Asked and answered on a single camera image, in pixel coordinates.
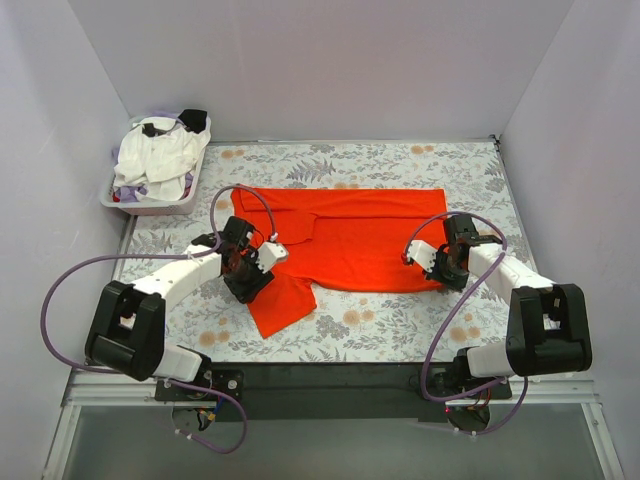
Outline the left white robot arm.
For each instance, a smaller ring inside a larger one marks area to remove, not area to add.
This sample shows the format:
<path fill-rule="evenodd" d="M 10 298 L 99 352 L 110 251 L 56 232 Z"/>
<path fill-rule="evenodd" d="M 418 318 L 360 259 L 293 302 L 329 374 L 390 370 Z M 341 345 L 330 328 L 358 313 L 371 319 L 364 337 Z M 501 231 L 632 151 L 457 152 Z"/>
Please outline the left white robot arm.
<path fill-rule="evenodd" d="M 288 258 L 286 248 L 275 241 L 253 246 L 256 231 L 251 223 L 232 216 L 222 231 L 192 240 L 180 259 L 129 284 L 110 282 L 99 298 L 86 358 L 138 381 L 177 380 L 182 396 L 188 396 L 188 385 L 195 385 L 194 399 L 208 397 L 212 389 L 239 397 L 241 375 L 217 372 L 206 355 L 166 341 L 166 316 L 217 278 L 239 303 L 253 302 L 274 280 L 274 267 Z"/>

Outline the orange t shirt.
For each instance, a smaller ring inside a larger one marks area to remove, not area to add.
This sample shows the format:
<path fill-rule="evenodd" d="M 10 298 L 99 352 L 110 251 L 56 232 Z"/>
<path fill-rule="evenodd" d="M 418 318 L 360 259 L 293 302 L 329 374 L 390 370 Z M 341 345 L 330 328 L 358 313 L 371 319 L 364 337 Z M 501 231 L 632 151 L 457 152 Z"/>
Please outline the orange t shirt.
<path fill-rule="evenodd" d="M 407 240 L 438 248 L 445 241 L 438 215 L 447 209 L 442 189 L 234 190 L 236 216 L 262 234 L 277 232 L 289 252 L 275 279 L 250 303 L 261 336 L 268 338 L 317 306 L 314 285 L 366 293 L 436 290 L 417 267 L 403 264 Z M 421 224 L 429 218 L 434 223 Z"/>

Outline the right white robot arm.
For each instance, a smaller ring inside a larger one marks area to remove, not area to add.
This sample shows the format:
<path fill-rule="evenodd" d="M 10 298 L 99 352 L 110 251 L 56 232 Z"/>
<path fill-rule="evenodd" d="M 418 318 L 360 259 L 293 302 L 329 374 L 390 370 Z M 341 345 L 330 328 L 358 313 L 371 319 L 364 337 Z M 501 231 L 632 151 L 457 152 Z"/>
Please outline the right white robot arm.
<path fill-rule="evenodd" d="M 499 229 L 489 235 L 478 232 L 476 214 L 445 212 L 437 218 L 443 223 L 444 243 L 435 248 L 412 236 L 404 261 L 419 265 L 426 279 L 461 293 L 443 324 L 450 325 L 481 285 L 490 287 L 509 310 L 504 340 L 460 350 L 434 382 L 428 376 L 435 349 L 428 349 L 419 380 L 425 399 L 448 402 L 489 390 L 512 376 L 590 369 L 592 344 L 579 286 L 556 283 L 509 255 L 506 236 Z M 445 395 L 432 394 L 433 384 Z"/>

